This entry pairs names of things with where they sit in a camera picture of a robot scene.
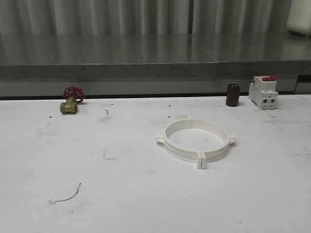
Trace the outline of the white half clamp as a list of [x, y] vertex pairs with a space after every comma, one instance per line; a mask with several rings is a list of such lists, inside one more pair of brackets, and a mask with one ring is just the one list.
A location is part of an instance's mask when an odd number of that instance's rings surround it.
[[206, 168], [207, 163], [223, 158], [227, 154], [229, 146], [236, 143], [236, 136], [230, 134], [224, 127], [217, 123], [198, 118], [189, 118], [189, 120], [191, 129], [210, 132], [222, 141], [219, 145], [212, 146], [212, 148], [199, 149], [192, 152], [189, 162], [196, 163], [199, 169]]
[[205, 169], [206, 165], [206, 156], [202, 150], [192, 150], [186, 147], [182, 147], [173, 143], [169, 139], [169, 135], [184, 129], [204, 129], [203, 119], [198, 118], [186, 118], [172, 122], [167, 125], [162, 134], [156, 136], [156, 142], [162, 144], [163, 147], [174, 157], [197, 164], [198, 169]]

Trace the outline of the white container background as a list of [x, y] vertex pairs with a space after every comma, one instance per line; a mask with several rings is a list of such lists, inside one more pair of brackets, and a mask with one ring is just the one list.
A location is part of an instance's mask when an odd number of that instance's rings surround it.
[[311, 35], [311, 0], [292, 0], [287, 29], [293, 33]]

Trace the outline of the white circuit breaker red switch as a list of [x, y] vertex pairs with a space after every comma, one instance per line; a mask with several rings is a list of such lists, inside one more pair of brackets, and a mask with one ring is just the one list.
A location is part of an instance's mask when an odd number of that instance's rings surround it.
[[275, 109], [278, 97], [276, 81], [274, 76], [254, 76], [249, 86], [249, 100], [261, 110]]

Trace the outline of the brass valve red handwheel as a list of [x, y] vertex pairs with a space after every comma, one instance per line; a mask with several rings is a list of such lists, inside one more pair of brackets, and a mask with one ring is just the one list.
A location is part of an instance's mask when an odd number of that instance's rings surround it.
[[70, 86], [65, 88], [63, 97], [66, 102], [60, 104], [60, 112], [62, 114], [75, 114], [78, 112], [78, 104], [83, 102], [85, 94], [81, 88]]

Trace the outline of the grey stone counter slab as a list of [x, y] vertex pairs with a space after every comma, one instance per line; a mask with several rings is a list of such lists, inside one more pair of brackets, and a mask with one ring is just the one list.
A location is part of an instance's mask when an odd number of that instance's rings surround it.
[[311, 91], [311, 40], [290, 33], [1, 36], [0, 96], [223, 95], [275, 76], [283, 94]]

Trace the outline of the dark brown cylinder coupling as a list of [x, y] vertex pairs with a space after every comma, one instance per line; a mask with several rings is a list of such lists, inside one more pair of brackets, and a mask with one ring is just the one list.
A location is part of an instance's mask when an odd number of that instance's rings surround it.
[[230, 83], [227, 86], [226, 106], [237, 107], [239, 104], [241, 86], [239, 84]]

